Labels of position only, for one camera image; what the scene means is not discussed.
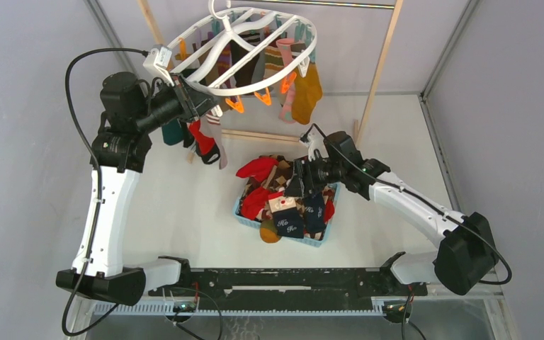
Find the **wooden rack frame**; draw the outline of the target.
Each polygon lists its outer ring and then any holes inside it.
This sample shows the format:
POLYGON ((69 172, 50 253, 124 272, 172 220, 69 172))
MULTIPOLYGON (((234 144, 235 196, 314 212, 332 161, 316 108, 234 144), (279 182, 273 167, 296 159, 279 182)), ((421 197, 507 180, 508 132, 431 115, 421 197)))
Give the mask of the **wooden rack frame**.
POLYGON ((238 113, 244 112, 242 96, 246 94, 253 94, 262 103, 271 105, 270 94, 262 96, 259 92, 262 89, 268 91, 270 86, 278 82, 282 83, 280 92, 285 95, 282 112, 291 113, 295 121, 299 120, 300 115, 311 114, 321 99, 322 89, 313 60, 317 46, 317 29, 314 23, 304 16, 262 8, 242 7, 240 10, 243 14, 233 19, 231 15, 236 9, 232 7, 231 1, 227 1, 227 8, 222 11, 216 11, 214 1, 209 1, 208 16, 194 23, 165 45, 149 3, 139 1, 138 4, 156 42, 144 62, 144 68, 153 76, 162 77, 168 84, 173 84, 171 79, 173 73, 183 71, 201 55, 206 54, 204 63, 189 77, 189 83, 207 94, 223 98, 227 105, 238 113), (184 47, 186 38, 209 23, 221 23, 222 28, 215 29, 214 37, 203 47, 197 49, 192 55, 186 55, 184 47), (223 88, 223 84, 234 76, 237 70, 264 51, 291 26, 295 27, 294 42, 306 44, 306 49, 292 56, 290 62, 285 64, 282 70, 269 78, 248 86, 223 88), (200 81, 217 64, 219 56, 230 42, 235 42, 246 50, 245 56, 225 73, 219 75, 209 86, 201 85, 200 81))

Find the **white clothespin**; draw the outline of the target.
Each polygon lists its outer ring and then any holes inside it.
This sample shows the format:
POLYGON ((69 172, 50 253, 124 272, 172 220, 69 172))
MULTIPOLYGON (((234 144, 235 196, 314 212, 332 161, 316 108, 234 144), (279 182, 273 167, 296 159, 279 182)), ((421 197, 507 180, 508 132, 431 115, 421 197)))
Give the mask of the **white clothespin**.
POLYGON ((309 65, 310 65, 310 57, 309 56, 302 59, 300 61, 300 63, 298 64, 297 69, 298 69, 299 75, 302 78, 305 78, 307 76, 309 65))

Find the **brown argyle sock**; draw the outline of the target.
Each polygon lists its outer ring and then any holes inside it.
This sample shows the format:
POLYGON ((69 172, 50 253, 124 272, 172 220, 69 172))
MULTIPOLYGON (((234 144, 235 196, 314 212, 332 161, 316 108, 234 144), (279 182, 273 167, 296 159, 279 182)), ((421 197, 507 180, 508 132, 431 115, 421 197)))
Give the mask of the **brown argyle sock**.
POLYGON ((271 169, 271 172, 261 183, 261 186, 269 191, 284 190, 293 177, 294 161, 279 154, 269 155, 269 157, 275 159, 278 163, 271 169))

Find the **navy sock with lettering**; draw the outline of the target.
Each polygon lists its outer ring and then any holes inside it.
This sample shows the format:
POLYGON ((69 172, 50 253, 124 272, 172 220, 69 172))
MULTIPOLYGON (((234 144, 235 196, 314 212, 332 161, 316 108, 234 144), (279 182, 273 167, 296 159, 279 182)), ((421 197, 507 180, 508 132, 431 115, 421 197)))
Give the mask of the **navy sock with lettering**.
POLYGON ((296 200, 284 194, 278 198, 269 198, 272 219, 280 236, 303 239, 305 223, 301 217, 296 200))

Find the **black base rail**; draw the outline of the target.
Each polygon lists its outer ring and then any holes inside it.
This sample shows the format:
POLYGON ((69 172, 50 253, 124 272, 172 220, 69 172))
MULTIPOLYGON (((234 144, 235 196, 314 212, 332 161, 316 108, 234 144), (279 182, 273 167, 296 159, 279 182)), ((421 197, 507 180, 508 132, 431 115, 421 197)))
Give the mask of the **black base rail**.
POLYGON ((313 290, 355 291, 363 297, 414 297, 429 294, 425 283, 400 283, 390 271, 393 256, 382 266, 355 268, 193 268, 181 260, 181 274, 170 286, 210 293, 239 287, 303 287, 313 290))

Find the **light blue plastic basket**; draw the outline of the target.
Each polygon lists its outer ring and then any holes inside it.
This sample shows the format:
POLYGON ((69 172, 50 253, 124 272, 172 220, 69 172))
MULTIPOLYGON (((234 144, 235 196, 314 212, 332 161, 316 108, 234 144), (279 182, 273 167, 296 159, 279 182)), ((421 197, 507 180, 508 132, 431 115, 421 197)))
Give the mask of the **light blue plastic basket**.
POLYGON ((331 234, 339 192, 339 184, 332 183, 312 201, 312 206, 297 199, 295 208, 280 214, 271 212, 267 201, 269 190, 248 183, 236 200, 233 213, 239 224, 258 230, 266 243, 289 239, 320 247, 331 234))

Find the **white round clip hanger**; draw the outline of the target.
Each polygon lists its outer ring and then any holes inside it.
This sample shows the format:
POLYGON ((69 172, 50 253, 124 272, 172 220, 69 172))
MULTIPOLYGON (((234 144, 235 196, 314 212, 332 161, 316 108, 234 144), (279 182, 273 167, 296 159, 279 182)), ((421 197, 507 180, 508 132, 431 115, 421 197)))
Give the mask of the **white round clip hanger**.
POLYGON ((227 2, 227 8, 225 10, 216 11, 215 2, 208 2, 208 10, 210 15, 194 23, 193 26, 185 30, 182 34, 177 36, 167 46, 173 52, 174 48, 180 45, 183 39, 188 38, 197 29, 206 26, 209 23, 221 23, 221 31, 213 37, 204 47, 198 49, 192 55, 187 57, 180 64, 173 67, 169 65, 170 76, 174 74, 180 74, 184 69, 191 66, 194 62, 198 61, 198 58, 207 53, 208 56, 205 61, 192 73, 187 82, 195 89, 207 92, 211 95, 218 97, 240 96, 244 94, 250 94, 255 91, 264 89, 274 85, 276 82, 283 79, 283 77, 290 71, 297 69, 298 64, 302 59, 309 56, 314 52, 317 45, 317 29, 314 23, 303 16, 299 16, 291 13, 284 13, 278 11, 272 11, 262 8, 253 7, 237 7, 232 8, 230 2, 227 2), (252 45, 247 42, 241 35, 250 31, 262 30, 269 25, 280 20, 282 24, 278 26, 267 38, 263 39, 258 45, 252 45), (231 77, 233 77, 237 71, 246 66, 253 58, 258 57, 267 46, 269 46, 277 37, 281 36, 291 28, 295 28, 297 24, 305 25, 305 33, 307 34, 308 41, 306 42, 306 48, 300 52, 294 60, 284 67, 282 71, 262 81, 232 89, 224 89, 222 85, 231 77), (207 76, 211 69, 216 65, 219 56, 222 54, 224 48, 230 43, 236 43, 240 48, 246 50, 245 56, 243 56, 238 62, 235 62, 227 71, 219 75, 210 85, 203 86, 200 82, 207 76))

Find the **red and cream Christmas sock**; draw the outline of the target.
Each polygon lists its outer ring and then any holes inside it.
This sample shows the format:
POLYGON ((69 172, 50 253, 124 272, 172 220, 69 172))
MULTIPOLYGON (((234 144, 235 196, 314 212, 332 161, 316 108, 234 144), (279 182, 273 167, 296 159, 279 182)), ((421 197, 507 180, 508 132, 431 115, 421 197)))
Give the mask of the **red and cream Christmas sock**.
POLYGON ((190 123, 188 131, 192 134, 196 146, 195 153, 206 165, 214 164, 220 159, 220 149, 212 137, 204 135, 201 131, 200 121, 190 123))

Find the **pink sock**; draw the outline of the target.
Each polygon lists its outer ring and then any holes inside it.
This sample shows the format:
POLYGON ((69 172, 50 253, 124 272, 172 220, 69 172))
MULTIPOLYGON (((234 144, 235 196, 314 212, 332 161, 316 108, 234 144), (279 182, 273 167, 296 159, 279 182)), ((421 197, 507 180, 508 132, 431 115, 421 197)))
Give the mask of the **pink sock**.
MULTIPOLYGON (((282 38, 277 41, 277 47, 280 51, 285 68, 294 60, 292 45, 295 41, 292 38, 282 38)), ((295 123, 292 116, 292 105, 295 98, 294 81, 296 73, 294 70, 286 74, 280 83, 280 92, 278 99, 281 104, 281 112, 279 118, 285 123, 295 123)))

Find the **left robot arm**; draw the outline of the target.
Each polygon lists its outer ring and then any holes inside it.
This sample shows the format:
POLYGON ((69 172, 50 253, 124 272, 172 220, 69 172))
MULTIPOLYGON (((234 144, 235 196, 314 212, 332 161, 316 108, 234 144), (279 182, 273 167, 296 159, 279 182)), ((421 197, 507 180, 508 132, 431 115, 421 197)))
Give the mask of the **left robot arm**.
POLYGON ((59 271, 57 287, 83 298, 135 305, 148 291, 166 286, 185 295, 193 276, 179 259, 160 256, 136 267, 123 263, 123 235, 133 193, 145 167, 151 132, 170 122, 192 123, 217 100, 190 85, 182 74, 158 92, 145 94, 131 72, 103 80, 104 107, 91 143, 91 203, 78 253, 69 269, 59 271))

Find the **mustard yellow sock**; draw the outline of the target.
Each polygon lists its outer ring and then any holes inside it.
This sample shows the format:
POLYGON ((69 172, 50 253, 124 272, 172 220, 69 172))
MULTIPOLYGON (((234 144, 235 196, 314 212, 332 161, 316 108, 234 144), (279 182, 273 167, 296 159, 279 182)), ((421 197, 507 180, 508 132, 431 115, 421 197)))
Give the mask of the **mustard yellow sock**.
POLYGON ((323 96, 317 65, 310 63, 305 78, 302 78, 297 72, 294 84, 295 98, 292 105, 292 116, 297 123, 307 125, 311 121, 317 102, 323 96))

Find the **orange clothespin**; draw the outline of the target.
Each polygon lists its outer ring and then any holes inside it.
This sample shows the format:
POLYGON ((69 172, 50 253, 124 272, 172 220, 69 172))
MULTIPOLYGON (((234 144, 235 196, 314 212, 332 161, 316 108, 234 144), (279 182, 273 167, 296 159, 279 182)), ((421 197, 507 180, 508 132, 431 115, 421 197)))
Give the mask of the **orange clothespin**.
POLYGON ((290 90, 290 87, 294 84, 296 78, 297 73, 295 71, 285 76, 281 82, 280 92, 282 94, 286 94, 290 90))
POLYGON ((257 99, 259 99, 260 102, 264 103, 266 106, 270 106, 272 104, 271 93, 268 87, 255 91, 254 96, 257 99))
POLYGON ((241 96, 229 96, 225 98, 225 103, 234 111, 244 113, 244 104, 241 96))

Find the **grey ribbed sock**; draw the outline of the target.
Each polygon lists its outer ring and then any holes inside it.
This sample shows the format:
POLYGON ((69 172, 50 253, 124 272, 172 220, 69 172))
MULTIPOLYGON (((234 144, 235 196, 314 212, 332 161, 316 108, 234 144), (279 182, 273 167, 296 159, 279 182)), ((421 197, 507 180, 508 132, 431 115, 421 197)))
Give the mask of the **grey ribbed sock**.
POLYGON ((211 110, 205 115, 206 126, 209 131, 209 136, 214 139, 219 151, 219 169, 222 170, 227 166, 227 153, 222 143, 222 127, 220 123, 220 116, 216 114, 214 110, 211 110))

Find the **olive orange-toe sock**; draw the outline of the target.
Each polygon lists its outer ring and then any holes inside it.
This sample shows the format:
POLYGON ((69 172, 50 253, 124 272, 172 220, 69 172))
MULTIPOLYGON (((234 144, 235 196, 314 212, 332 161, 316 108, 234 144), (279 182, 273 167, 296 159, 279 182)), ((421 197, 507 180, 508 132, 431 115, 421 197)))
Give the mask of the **olive orange-toe sock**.
POLYGON ((259 227, 259 235, 262 241, 267 244, 274 244, 281 240, 273 220, 264 220, 259 227))

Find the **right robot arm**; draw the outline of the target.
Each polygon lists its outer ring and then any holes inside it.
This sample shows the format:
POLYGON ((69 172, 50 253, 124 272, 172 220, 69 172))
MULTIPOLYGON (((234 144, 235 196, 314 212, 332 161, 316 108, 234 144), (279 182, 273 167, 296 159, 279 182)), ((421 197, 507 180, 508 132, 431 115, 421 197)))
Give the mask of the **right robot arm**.
POLYGON ((478 212, 465 215, 439 205, 406 184, 377 159, 365 159, 344 131, 325 135, 312 125, 299 141, 307 155, 293 163, 293 176, 284 194, 310 198, 329 184, 393 210, 435 247, 420 254, 398 254, 381 275, 385 292, 398 295, 409 284, 440 283, 452 293, 466 295, 502 261, 488 219, 478 212))

